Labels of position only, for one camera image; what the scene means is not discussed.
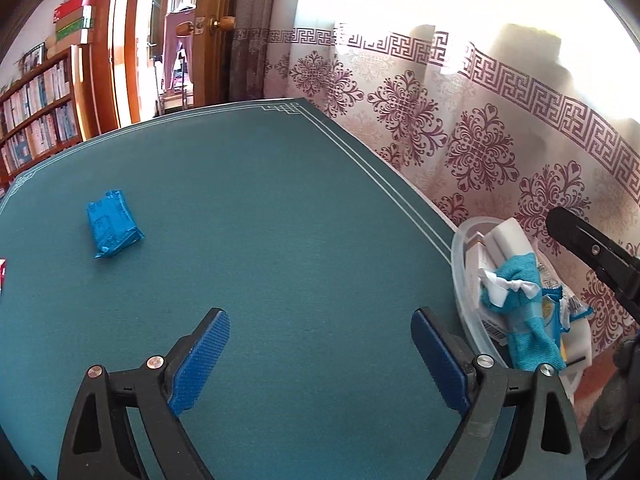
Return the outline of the grey gloved hand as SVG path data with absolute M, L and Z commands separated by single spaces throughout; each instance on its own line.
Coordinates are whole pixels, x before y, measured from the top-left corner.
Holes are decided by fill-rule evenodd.
M 616 367 L 580 433 L 586 462 L 605 458 L 616 436 L 626 448 L 639 439 L 639 336 L 624 339 L 614 352 Z

